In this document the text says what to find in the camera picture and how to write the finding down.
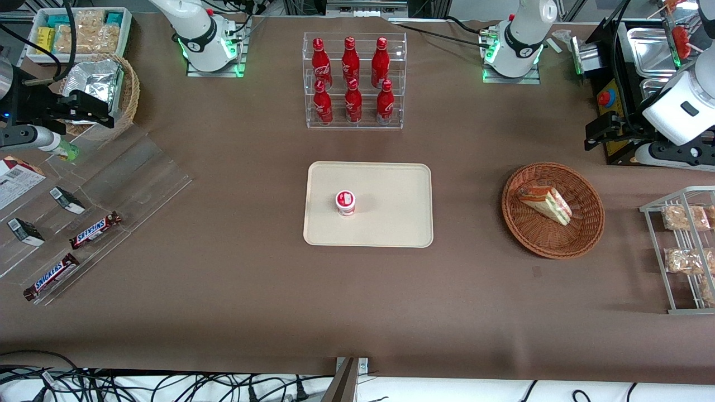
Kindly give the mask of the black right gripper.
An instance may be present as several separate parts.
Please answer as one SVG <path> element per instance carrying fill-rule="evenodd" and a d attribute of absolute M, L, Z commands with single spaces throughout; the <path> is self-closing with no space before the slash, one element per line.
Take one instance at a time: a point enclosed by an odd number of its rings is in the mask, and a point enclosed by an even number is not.
<path fill-rule="evenodd" d="M 61 119 L 72 126 L 99 124 L 107 129 L 115 128 L 109 104 L 87 92 L 72 90 L 66 95 L 66 106 L 60 102 L 63 97 L 46 85 L 26 86 L 26 80 L 36 77 L 17 66 L 2 66 L 1 77 L 1 119 L 6 124 L 33 124 L 35 121 Z"/>

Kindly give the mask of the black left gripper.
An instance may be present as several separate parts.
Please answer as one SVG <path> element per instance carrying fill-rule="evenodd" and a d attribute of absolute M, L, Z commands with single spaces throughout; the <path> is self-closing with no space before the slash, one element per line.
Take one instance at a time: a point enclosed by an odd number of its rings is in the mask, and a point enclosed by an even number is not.
<path fill-rule="evenodd" d="M 623 116 L 618 112 L 605 112 L 593 120 L 593 130 L 585 133 L 584 150 L 589 152 L 608 142 L 656 142 L 659 133 L 644 117 L 643 112 Z"/>

